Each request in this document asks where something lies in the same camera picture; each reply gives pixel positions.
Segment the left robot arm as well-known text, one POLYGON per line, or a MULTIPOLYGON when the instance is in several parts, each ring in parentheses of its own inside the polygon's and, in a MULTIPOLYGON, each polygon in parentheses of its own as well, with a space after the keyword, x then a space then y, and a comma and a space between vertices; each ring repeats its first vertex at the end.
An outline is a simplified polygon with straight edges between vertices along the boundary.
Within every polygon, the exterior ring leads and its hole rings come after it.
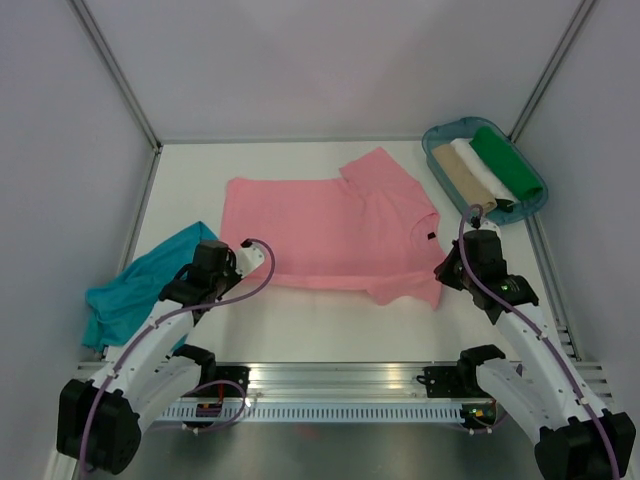
POLYGON ((218 384, 216 357, 185 339, 268 256, 255 240, 245 240, 238 250, 219 240, 200 242, 117 356, 89 379, 72 379, 64 386, 57 452, 119 474, 133 460, 144 433, 174 401, 191 391, 212 393, 218 384))

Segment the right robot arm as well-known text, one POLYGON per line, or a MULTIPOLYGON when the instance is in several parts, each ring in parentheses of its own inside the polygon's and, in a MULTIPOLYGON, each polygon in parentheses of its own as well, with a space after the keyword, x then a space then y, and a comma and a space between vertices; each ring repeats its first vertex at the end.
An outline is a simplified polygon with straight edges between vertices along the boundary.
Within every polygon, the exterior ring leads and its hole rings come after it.
POLYGON ((623 478, 636 438, 632 419, 611 412, 579 374, 528 281, 508 273, 499 235, 461 231, 435 276, 470 293, 524 368, 518 374, 494 345, 467 349, 456 365, 459 388, 504 408, 532 442, 544 478, 623 478))

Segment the pink t shirt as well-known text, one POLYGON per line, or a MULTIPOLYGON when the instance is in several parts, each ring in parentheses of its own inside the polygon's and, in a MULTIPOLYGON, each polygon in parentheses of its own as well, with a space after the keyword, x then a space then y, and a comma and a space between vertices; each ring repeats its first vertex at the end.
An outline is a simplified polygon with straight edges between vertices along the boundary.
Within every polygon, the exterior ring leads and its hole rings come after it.
POLYGON ((276 285, 365 292, 379 305, 412 297, 437 308, 439 221, 421 183, 376 148, 336 178, 230 180, 219 235, 228 244, 266 242, 276 285))

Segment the teal t shirt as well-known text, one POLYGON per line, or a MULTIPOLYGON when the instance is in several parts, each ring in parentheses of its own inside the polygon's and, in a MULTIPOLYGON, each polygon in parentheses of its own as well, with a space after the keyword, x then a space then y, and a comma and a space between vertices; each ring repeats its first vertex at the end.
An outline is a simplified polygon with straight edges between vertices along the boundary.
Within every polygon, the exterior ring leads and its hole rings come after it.
POLYGON ((191 262, 196 246, 216 238, 206 224, 195 222, 134 260, 110 282, 88 289, 82 345, 96 351, 125 345, 150 314, 162 288, 191 262))

